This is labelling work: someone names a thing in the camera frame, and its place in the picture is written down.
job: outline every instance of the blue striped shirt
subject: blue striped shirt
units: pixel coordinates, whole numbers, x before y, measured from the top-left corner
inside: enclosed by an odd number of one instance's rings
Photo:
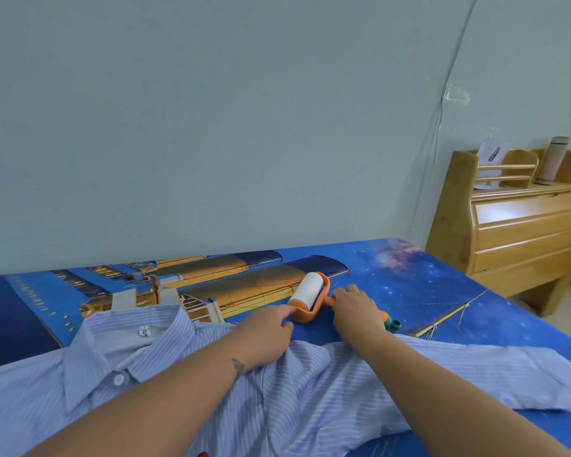
[[[0,367],[0,456],[22,455],[232,327],[190,322],[179,305],[93,315],[70,347]],[[506,406],[571,410],[571,363],[553,350],[401,339]],[[236,381],[187,455],[342,456],[408,429],[346,345],[293,341],[278,362]]]

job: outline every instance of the wall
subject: wall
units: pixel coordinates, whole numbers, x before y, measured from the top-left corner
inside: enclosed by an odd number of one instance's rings
[[[422,242],[452,150],[571,136],[571,0],[479,0],[410,229],[471,1],[0,0],[0,272]]]

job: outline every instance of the shirt label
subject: shirt label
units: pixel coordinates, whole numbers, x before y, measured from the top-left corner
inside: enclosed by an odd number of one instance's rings
[[[138,330],[140,337],[149,337],[150,336],[150,325],[143,325]]]

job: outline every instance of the tattoo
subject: tattoo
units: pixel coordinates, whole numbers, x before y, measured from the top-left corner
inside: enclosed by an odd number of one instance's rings
[[[245,365],[241,361],[233,358],[233,367],[237,371],[237,376],[235,377],[235,380],[237,380],[240,376],[244,374]]]

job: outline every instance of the cable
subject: cable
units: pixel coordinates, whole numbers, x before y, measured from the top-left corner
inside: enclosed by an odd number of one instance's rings
[[[431,162],[431,165],[429,168],[429,186],[430,187],[432,186],[433,181],[434,181],[434,167],[436,164],[436,159],[438,158],[438,141],[440,139],[440,128],[442,127],[444,95],[446,94],[446,88],[448,87],[448,82],[450,80],[450,75],[452,73],[452,69],[455,67],[455,63],[457,62],[457,58],[459,56],[459,51],[461,50],[461,44],[463,43],[463,38],[465,37],[465,32],[468,29],[469,20],[472,17],[472,14],[474,12],[474,8],[476,7],[477,2],[478,2],[478,0],[472,0],[472,3],[469,7],[468,15],[465,17],[465,22],[463,23],[463,27],[461,28],[461,32],[459,33],[459,37],[457,39],[457,44],[455,45],[455,48],[453,50],[453,55],[450,58],[448,71],[446,73],[446,79],[444,80],[444,84],[442,85],[442,94],[440,95],[440,101],[438,102],[438,105],[434,109],[434,112],[432,112],[432,118],[430,120],[430,129],[432,128],[431,122],[434,121],[434,114],[436,113],[436,111],[438,112],[438,125],[436,127],[436,130],[432,132],[435,136],[435,144],[434,144],[434,157],[432,158],[432,162]],[[434,137],[432,137],[432,139],[429,141],[430,147],[431,147],[433,142],[434,142]],[[423,147],[424,146],[425,146],[425,140],[423,141],[421,148],[419,149],[419,154],[423,153]],[[428,162],[429,162],[428,160],[425,162],[425,166],[423,168],[423,176],[421,177],[421,187],[419,188],[419,194],[417,195],[417,201],[415,202],[415,209],[414,209],[414,212],[412,214],[412,222],[411,222],[410,229],[409,229],[409,235],[411,235],[410,233],[411,233],[414,225],[417,224],[417,213],[419,211],[419,205],[421,204],[421,197],[423,195],[423,188],[425,187],[425,178],[426,178],[426,173],[427,173]],[[423,212],[421,213],[423,215],[421,217],[421,226],[425,222],[426,213],[427,213],[427,208],[424,208]]]

